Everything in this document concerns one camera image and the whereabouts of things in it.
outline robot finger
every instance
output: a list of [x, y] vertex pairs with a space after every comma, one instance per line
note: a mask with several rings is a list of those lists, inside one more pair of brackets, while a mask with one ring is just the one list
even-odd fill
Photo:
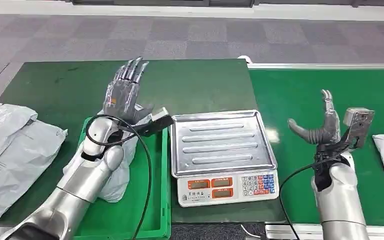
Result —
[[308, 129], [303, 128], [302, 126], [299, 126], [294, 119], [289, 118], [287, 120], [287, 125], [294, 134], [304, 139], [307, 143], [315, 144], [312, 138], [310, 137], [310, 131]]
[[150, 62], [146, 61], [142, 63], [142, 66], [140, 67], [139, 73], [133, 76], [132, 82], [139, 84], [139, 81], [141, 80], [142, 74], [145, 71], [145, 68], [148, 66]]
[[118, 81], [118, 80], [121, 79], [122, 74], [123, 74], [123, 71], [125, 70], [125, 68], [126, 68], [126, 66], [123, 65], [123, 66], [121, 66], [121, 67], [117, 70], [117, 72], [115, 73], [115, 76], [114, 76], [114, 80], [115, 80], [115, 81]]
[[322, 89], [321, 94], [323, 95], [322, 100], [324, 102], [324, 106], [323, 106], [324, 111], [325, 112], [334, 111], [335, 107], [334, 107], [332, 93], [329, 90]]
[[132, 80], [135, 76], [135, 73], [137, 71], [138, 65], [139, 65], [140, 61], [142, 61], [143, 58], [144, 57], [142, 57], [142, 56], [136, 58], [136, 60], [133, 62], [132, 67], [129, 69], [129, 71], [127, 73], [127, 79], [130, 80], [130, 82], [132, 82]]
[[133, 63], [133, 59], [129, 60], [127, 62], [127, 64], [125, 65], [125, 68], [124, 70], [122, 71], [122, 74], [121, 74], [121, 79], [122, 80], [125, 80], [126, 77], [128, 76], [128, 73], [129, 73], [129, 69], [132, 67], [132, 63]]

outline silver robotic arm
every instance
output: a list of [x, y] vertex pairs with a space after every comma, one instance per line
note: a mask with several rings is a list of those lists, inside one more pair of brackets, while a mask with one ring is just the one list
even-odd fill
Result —
[[87, 137], [78, 147], [55, 190], [38, 209], [4, 233], [0, 240], [72, 239], [88, 207], [95, 202], [113, 171], [123, 161], [123, 140], [110, 142], [110, 138], [116, 134], [121, 134], [121, 138], [123, 131], [149, 136], [173, 123], [163, 108], [157, 116], [151, 115], [148, 123], [136, 130], [129, 129], [152, 110], [152, 107], [135, 108], [139, 80], [147, 64], [139, 57], [120, 67], [108, 85], [103, 102], [104, 114], [90, 119], [86, 127]]
[[298, 126], [293, 119], [288, 120], [288, 125], [306, 142], [317, 145], [311, 186], [320, 215], [323, 239], [369, 240], [350, 152], [363, 146], [374, 111], [348, 108], [343, 121], [348, 128], [340, 138], [340, 120], [334, 109], [332, 94], [322, 90], [322, 95], [325, 113], [321, 128], [307, 130]]

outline green plastic crate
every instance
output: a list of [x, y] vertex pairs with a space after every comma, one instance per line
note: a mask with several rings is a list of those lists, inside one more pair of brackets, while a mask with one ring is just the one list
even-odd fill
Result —
[[[84, 121], [78, 140], [85, 139]], [[171, 235], [170, 178], [168, 168], [168, 130], [144, 137], [152, 164], [152, 188], [148, 208], [138, 239], [169, 239]], [[148, 161], [138, 141], [135, 157], [130, 164], [130, 181], [123, 198], [117, 203], [97, 199], [84, 216], [75, 234], [76, 240], [131, 239], [144, 210], [148, 191]]]

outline green table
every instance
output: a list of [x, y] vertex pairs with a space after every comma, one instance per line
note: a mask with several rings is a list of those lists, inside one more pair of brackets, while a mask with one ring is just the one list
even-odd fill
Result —
[[[49, 168], [2, 216], [3, 224], [23, 220], [55, 188], [62, 168], [76, 151], [84, 119], [102, 108], [107, 84], [122, 63], [29, 62], [22, 66], [0, 102], [34, 109], [39, 120], [68, 129], [68, 137]], [[173, 115], [257, 108], [247, 65], [238, 59], [151, 61], [140, 82], [138, 102], [155, 104], [155, 108], [165, 106]], [[284, 220], [277, 200], [182, 208], [177, 201], [174, 178], [172, 183], [173, 222]]]
[[[103, 90], [120, 63], [39, 62], [21, 68], [0, 102], [28, 106], [38, 112], [40, 120], [69, 129], [69, 136], [54, 163], [2, 217], [3, 223], [22, 220], [54, 189], [62, 167], [75, 152], [83, 119], [101, 108]], [[272, 146], [281, 181], [312, 161], [315, 147], [289, 131], [287, 118], [318, 127], [323, 121], [320, 89], [331, 90], [340, 116], [347, 107], [375, 110], [370, 135], [384, 134], [384, 69], [260, 67], [248, 71], [245, 63], [236, 59], [152, 61], [141, 82], [139, 102], [166, 106], [172, 114], [258, 108], [266, 128], [277, 132], [280, 139]], [[369, 138], [353, 156], [366, 221], [384, 226], [384, 170], [373, 141]], [[310, 170], [303, 172], [285, 188], [283, 197], [293, 222], [319, 222], [311, 175]], [[172, 183], [175, 193], [175, 181]], [[172, 194], [171, 202], [173, 222], [284, 220], [277, 200], [181, 208]]]
[[[249, 74], [264, 125], [279, 135], [280, 142], [271, 145], [280, 181], [313, 161], [315, 146], [294, 135], [287, 119], [294, 118], [307, 128], [320, 127], [324, 117], [321, 89], [331, 91], [341, 119], [349, 107], [375, 110], [365, 146], [352, 155], [366, 223], [384, 226], [384, 168], [371, 138], [384, 134], [384, 65], [254, 64]], [[312, 170], [302, 172], [285, 186], [282, 196], [295, 223], [319, 223], [312, 175]]]

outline electronic scale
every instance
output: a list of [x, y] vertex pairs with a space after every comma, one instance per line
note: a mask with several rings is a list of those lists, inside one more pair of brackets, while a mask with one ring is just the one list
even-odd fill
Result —
[[182, 207], [275, 199], [277, 162], [257, 110], [173, 116], [171, 174]]

